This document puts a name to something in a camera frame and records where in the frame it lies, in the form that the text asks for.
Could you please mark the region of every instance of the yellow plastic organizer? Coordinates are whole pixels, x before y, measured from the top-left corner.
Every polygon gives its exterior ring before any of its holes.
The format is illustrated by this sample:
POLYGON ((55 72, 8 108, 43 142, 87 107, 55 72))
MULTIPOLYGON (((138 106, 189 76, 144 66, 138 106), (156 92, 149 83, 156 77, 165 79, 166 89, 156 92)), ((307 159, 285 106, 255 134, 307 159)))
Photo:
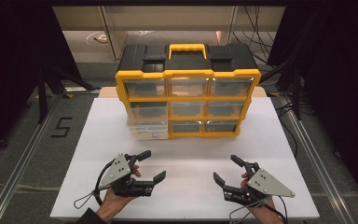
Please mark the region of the yellow plastic organizer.
POLYGON ((128 45, 117 94, 137 140, 235 137, 261 74, 246 45, 128 45))

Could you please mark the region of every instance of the sleeve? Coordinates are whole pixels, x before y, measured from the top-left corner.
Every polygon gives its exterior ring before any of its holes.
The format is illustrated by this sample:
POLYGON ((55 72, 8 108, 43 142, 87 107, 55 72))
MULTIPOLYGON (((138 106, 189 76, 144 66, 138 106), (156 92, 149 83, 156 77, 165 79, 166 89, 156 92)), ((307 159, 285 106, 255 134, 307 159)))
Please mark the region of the sleeve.
POLYGON ((83 216, 76 222, 76 224, 106 224, 98 215, 90 208, 83 214, 83 216))

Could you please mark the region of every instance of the aluminum rail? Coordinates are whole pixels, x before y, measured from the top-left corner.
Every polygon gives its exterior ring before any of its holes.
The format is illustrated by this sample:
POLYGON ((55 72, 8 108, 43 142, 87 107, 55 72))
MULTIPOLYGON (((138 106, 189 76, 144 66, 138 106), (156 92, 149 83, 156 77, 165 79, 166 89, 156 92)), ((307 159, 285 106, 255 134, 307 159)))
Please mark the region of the aluminum rail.
POLYGON ((34 152, 36 151, 40 140, 43 137, 43 133, 45 132, 49 121, 51 114, 54 112, 54 109, 56 108, 58 102, 60 101, 61 96, 55 95, 52 98, 51 102, 51 109, 46 115, 46 118, 44 121, 36 126, 36 129, 34 131, 33 136, 31 137, 31 140, 28 142, 27 147, 24 149, 24 152, 22 153, 16 167, 14 168, 13 172, 10 175, 10 178, 4 185, 1 193, 0 193, 0 220, 5 213, 8 204, 10 203, 10 200, 14 194, 14 191, 16 190, 16 187, 19 185, 21 178, 28 167, 29 162, 31 161, 31 158, 34 155, 34 152))
MULTIPOLYGON (((290 99, 286 94, 282 95, 281 101, 284 105, 290 103, 290 99)), ((289 111, 288 114, 289 119, 295 128, 296 134, 310 159, 313 170, 318 176, 321 185, 324 188, 324 192, 336 212, 339 222, 342 224, 355 223, 344 198, 341 196, 338 188, 334 184, 334 181, 330 177, 330 174, 324 166, 324 163, 322 162, 315 146, 312 144, 310 136, 304 128, 301 120, 297 120, 292 111, 289 111)))

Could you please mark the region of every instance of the white table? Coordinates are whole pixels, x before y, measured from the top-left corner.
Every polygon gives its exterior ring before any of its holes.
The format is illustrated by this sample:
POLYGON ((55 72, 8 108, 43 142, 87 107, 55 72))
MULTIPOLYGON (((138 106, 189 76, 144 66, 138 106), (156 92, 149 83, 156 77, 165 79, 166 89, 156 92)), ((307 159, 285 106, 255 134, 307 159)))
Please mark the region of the white table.
MULTIPOLYGON (((296 194, 295 198, 283 198, 289 218, 319 217, 269 98, 253 99, 237 138, 134 141, 126 130, 126 117, 117 98, 94 100, 51 217, 65 221, 81 217, 88 207, 96 211, 98 204, 93 198, 79 210, 73 203, 93 190, 103 167, 118 153, 134 155, 148 149, 152 156, 137 162, 142 177, 136 179, 151 180, 164 170, 167 176, 155 186, 151 197, 132 201, 117 219, 228 220, 228 214, 240 205, 224 200, 213 172, 227 185, 239 186, 245 170, 231 161, 232 154, 258 162, 296 194)), ((284 213, 277 199, 274 197, 275 205, 284 213)), ((246 213, 246 209, 240 210, 233 217, 246 213)))

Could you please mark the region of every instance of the human hand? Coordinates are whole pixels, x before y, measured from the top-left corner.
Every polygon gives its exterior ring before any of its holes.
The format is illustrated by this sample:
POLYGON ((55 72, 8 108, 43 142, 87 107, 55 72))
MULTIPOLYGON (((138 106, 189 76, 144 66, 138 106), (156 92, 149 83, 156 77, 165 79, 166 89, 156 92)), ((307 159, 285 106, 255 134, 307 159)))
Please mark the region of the human hand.
MULTIPOLYGON (((248 185, 249 175, 247 173, 241 175, 243 180, 241 181, 241 188, 245 188, 248 185)), ((274 202, 269 200, 267 203, 271 208, 275 209, 274 202)), ((259 220, 263 224, 282 224, 281 218, 269 211, 265 206, 262 207, 248 207, 249 211, 254 215, 257 220, 259 220)))
MULTIPOLYGON (((132 173, 137 177, 141 176, 138 170, 138 165, 133 165, 132 173)), ((112 189, 107 189, 103 204, 98 209, 96 214, 105 222, 111 220, 117 213, 119 213, 130 201, 137 197, 121 197, 117 196, 112 189)))

